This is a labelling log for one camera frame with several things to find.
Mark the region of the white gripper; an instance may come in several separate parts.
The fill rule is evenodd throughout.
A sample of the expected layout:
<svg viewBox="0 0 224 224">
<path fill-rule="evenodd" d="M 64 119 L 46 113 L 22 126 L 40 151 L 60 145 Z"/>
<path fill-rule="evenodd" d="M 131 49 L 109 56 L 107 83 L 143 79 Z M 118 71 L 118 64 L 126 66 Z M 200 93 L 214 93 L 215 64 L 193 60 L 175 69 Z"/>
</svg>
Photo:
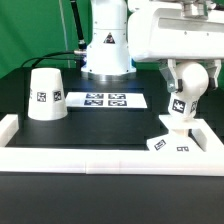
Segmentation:
<svg viewBox="0 0 224 224">
<path fill-rule="evenodd" d="M 207 19 L 188 18 L 181 3 L 130 0 L 128 45 L 136 62 L 161 60 L 159 71 L 169 93 L 183 91 L 175 59 L 217 59 L 207 63 L 210 90 L 218 88 L 224 59 L 224 11 L 211 10 Z"/>
</svg>

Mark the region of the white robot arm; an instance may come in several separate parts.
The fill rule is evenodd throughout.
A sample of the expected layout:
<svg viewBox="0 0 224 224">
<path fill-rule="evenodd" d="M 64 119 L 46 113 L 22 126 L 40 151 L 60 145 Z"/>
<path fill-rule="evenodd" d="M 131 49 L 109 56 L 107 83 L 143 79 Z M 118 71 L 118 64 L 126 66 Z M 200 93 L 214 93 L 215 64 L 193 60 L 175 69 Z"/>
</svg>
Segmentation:
<svg viewBox="0 0 224 224">
<path fill-rule="evenodd" d="M 131 63 L 163 63 L 170 92 L 183 90 L 175 71 L 181 61 L 207 64 L 210 87 L 224 61 L 224 6 L 212 0 L 91 0 L 93 32 L 82 69 L 95 77 L 119 77 Z"/>
</svg>

